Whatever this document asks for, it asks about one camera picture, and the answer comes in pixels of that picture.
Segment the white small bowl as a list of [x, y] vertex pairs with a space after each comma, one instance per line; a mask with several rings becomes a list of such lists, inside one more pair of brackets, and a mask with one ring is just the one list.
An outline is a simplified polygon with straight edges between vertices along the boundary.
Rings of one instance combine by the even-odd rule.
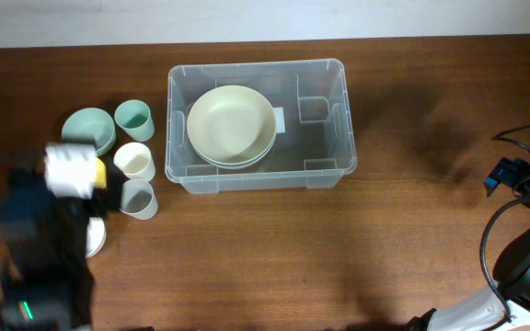
[[91, 217], [86, 230], [86, 258], [97, 254], [104, 246], [107, 237], [104, 220], [99, 217]]

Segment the beige bowl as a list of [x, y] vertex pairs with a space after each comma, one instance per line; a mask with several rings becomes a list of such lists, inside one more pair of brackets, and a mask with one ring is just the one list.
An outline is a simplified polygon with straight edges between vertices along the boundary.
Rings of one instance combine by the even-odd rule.
[[270, 101], [246, 86], [220, 86], [193, 104], [187, 133], [206, 161], [228, 168], [259, 160], [277, 134]]
[[193, 148], [193, 150], [199, 157], [201, 157], [204, 161], [208, 162], [211, 165], [214, 165], [214, 166], [217, 166], [217, 167], [221, 167], [221, 168], [224, 168], [224, 169], [241, 169], [241, 168], [246, 168], [246, 167], [255, 165], [258, 161], [260, 161], [271, 150], [271, 148], [274, 145], [274, 143], [275, 143], [275, 139], [273, 139], [271, 141], [271, 143], [269, 144], [269, 146], [265, 150], [263, 150], [259, 155], [255, 156], [255, 157], [253, 157], [253, 158], [251, 158], [251, 159], [249, 159], [247, 161], [244, 161], [244, 162], [241, 162], [241, 163], [235, 163], [235, 164], [227, 164], [227, 163], [217, 162], [217, 161], [214, 161], [214, 160], [210, 159], [207, 156], [204, 156], [195, 147]]

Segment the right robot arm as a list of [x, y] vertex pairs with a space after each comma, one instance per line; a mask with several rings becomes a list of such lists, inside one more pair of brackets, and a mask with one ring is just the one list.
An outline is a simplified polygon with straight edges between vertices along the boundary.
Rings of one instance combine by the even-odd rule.
[[[530, 129], [530, 124], [502, 131], [492, 139], [509, 141], [507, 135]], [[530, 146], [510, 140], [530, 153]], [[488, 220], [479, 246], [479, 263], [487, 286], [462, 302], [444, 309], [431, 309], [412, 318], [407, 330], [513, 330], [530, 325], [530, 228], [513, 239], [497, 258], [493, 270], [486, 261], [486, 248], [496, 221], [510, 208], [530, 209], [530, 161], [502, 158], [484, 180], [488, 195], [504, 185], [514, 199], [503, 204]]]

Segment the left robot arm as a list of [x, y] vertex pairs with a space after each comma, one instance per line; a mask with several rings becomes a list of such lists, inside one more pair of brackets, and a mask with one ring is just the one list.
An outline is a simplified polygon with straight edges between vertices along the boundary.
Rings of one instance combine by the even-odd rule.
[[89, 330], [87, 227], [121, 206], [126, 176], [91, 138], [49, 143], [11, 168], [0, 201], [0, 330]]

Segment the yellow small bowl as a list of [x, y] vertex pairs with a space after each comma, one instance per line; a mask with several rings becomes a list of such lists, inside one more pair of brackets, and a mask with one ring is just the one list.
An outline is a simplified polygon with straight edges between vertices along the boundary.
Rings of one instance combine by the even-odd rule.
[[94, 178], [94, 188], [106, 189], [108, 185], [107, 180], [107, 168], [104, 162], [97, 158], [96, 159], [96, 174]]

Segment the mint green small bowl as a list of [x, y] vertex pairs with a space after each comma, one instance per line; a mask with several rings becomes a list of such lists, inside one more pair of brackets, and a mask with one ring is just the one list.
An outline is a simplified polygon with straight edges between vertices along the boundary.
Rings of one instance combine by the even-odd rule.
[[82, 108], [65, 121], [62, 138], [93, 141], [97, 154], [106, 154], [116, 141], [114, 120], [101, 108]]

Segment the cream white cup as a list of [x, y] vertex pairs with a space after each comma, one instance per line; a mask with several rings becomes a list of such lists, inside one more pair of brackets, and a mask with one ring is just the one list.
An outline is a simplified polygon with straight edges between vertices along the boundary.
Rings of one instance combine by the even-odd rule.
[[156, 175], [151, 151], [143, 143], [124, 144], [116, 151], [113, 162], [129, 179], [150, 182]]

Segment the grey translucent cup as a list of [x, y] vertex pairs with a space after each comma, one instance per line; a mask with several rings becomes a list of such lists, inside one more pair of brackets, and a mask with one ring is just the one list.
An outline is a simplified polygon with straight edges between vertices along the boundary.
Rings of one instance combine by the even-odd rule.
[[141, 179], [131, 179], [122, 186], [120, 211], [138, 220], [149, 220], [158, 212], [152, 186]]

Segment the mint green cup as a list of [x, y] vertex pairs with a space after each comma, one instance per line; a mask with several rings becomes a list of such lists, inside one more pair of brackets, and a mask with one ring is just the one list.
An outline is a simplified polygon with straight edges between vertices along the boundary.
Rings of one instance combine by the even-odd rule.
[[131, 99], [122, 102], [115, 110], [114, 120], [137, 142], [150, 140], [155, 133], [151, 109], [142, 100]]

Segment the clear plastic storage bin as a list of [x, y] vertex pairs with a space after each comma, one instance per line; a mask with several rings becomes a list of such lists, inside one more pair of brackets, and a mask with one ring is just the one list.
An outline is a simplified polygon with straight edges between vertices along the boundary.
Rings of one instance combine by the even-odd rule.
[[[285, 133], [255, 165], [224, 169], [193, 150], [193, 104], [220, 86], [246, 86], [283, 107]], [[346, 69], [337, 59], [177, 65], [168, 74], [166, 177], [190, 194], [332, 188], [358, 165]]]

